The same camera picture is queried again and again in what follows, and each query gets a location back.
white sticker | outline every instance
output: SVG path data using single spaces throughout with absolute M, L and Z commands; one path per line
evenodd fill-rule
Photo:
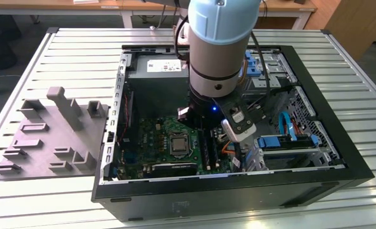
M 117 6 L 101 6 L 101 9 L 118 9 Z
M 180 60 L 148 60 L 146 72 L 181 72 L 181 61 Z
M 237 158 L 233 157 L 233 164 L 237 168 L 240 168 L 240 161 L 237 160 Z

table leg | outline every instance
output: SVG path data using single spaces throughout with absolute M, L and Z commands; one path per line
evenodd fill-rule
M 125 29 L 132 29 L 132 21 L 130 21 L 132 12 L 121 11 L 122 24 Z
M 306 22 L 308 22 L 308 19 L 309 19 L 309 16 L 310 16 L 310 12 L 301 12 L 300 13 L 300 16 L 296 18 L 294 24 L 292 26 L 293 30 L 302 30 L 304 29 Z
M 40 20 L 39 20 L 39 15 L 29 15 L 29 17 L 31 17 L 31 20 L 32 20 L 32 23 L 33 24 L 37 24 L 37 23 L 40 23 Z

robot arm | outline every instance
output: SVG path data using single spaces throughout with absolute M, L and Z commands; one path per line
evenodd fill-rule
M 189 109 L 178 120 L 192 128 L 213 128 L 217 120 L 233 142 L 256 131 L 246 106 L 236 91 L 250 30 L 257 21 L 260 0 L 144 0 L 188 6 L 189 20 Z M 218 115 L 213 112 L 217 106 Z M 190 121 L 194 113 L 205 121 Z

wooden table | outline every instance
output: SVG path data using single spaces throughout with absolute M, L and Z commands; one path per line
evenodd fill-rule
M 296 18 L 292 29 L 302 29 L 316 6 L 306 0 L 304 5 L 292 0 L 268 0 L 268 17 Z M 173 14 L 173 7 L 165 8 L 165 15 Z M 118 15 L 124 27 L 132 28 L 130 16 L 160 15 L 162 5 L 140 0 L 100 0 L 100 3 L 73 5 L 72 0 L 0 0 L 0 14 L 12 15 Z

slatted metal worktable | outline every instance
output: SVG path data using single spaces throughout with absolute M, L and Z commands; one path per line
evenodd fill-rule
M 376 176 L 376 86 L 330 35 L 320 31 L 256 31 L 261 44 L 292 45 Z M 48 104 L 63 86 L 79 104 L 110 103 L 121 45 L 172 44 L 172 31 L 59 29 L 48 33 L 0 113 L 0 160 L 23 118 L 24 99 Z M 289 209 L 122 224 L 91 202 L 93 177 L 0 182 L 0 228 L 341 228 L 376 227 L 376 177 L 317 203 Z

